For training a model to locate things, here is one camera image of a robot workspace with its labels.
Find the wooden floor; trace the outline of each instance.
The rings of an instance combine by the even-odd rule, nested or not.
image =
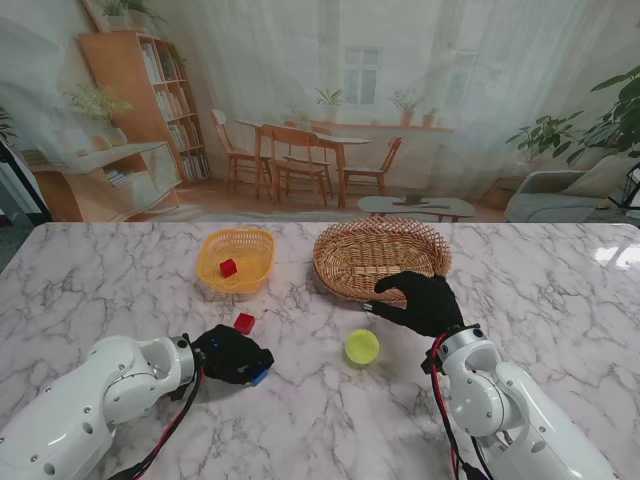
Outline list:
[[[377,189],[372,188],[366,194],[348,194],[346,208],[338,208],[338,197],[334,194],[333,200],[329,200],[329,206],[319,206],[314,202],[313,194],[306,191],[291,192],[289,197],[283,194],[282,202],[275,204],[268,199],[266,194],[261,199],[255,198],[254,186],[239,183],[237,190],[225,191],[224,182],[218,179],[207,180],[189,188],[176,188],[181,206],[171,209],[168,205],[156,205],[153,210],[131,217],[129,221],[145,222],[154,219],[176,219],[184,222],[206,221],[210,215],[274,215],[291,213],[295,216],[300,212],[335,212],[337,214],[361,213],[358,209],[358,200],[367,195],[378,195]],[[504,212],[483,207],[477,202],[469,202],[476,208],[476,216],[468,219],[460,219],[461,222],[503,223],[506,221]]]

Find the woven basket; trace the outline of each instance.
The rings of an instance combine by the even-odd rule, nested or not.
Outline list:
[[[407,218],[369,217],[325,230],[313,249],[313,266],[325,286],[348,300],[405,302],[399,290],[377,294],[381,278],[405,270],[446,275],[451,250],[438,232]]]
[[[273,235],[258,228],[220,230],[207,237],[198,259],[197,274],[218,293],[253,294],[267,283],[275,259]],[[220,263],[232,259],[238,272],[224,278]]]

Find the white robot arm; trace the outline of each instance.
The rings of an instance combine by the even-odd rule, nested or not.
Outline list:
[[[81,480],[109,449],[116,425],[193,379],[182,337],[109,337],[87,360],[27,405],[0,432],[0,478]]]
[[[479,328],[451,335],[437,354],[450,379],[449,415],[477,440],[493,480],[619,478],[538,384],[500,359]]]

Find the red block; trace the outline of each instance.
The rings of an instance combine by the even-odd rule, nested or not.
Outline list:
[[[235,274],[238,271],[236,267],[236,262],[233,260],[225,260],[220,264],[220,273],[224,278],[229,278],[231,275]]]
[[[255,323],[256,317],[254,317],[253,315],[248,315],[246,313],[241,313],[240,315],[238,315],[236,323],[234,323],[233,326],[243,335],[249,335],[249,332],[251,331]]]

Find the yellow basket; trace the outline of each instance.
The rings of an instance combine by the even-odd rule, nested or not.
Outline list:
[[[265,230],[249,227],[220,230],[204,242],[198,259],[198,277],[220,293],[256,293],[267,283],[275,253],[273,235]],[[224,278],[220,264],[230,258],[238,271]]]

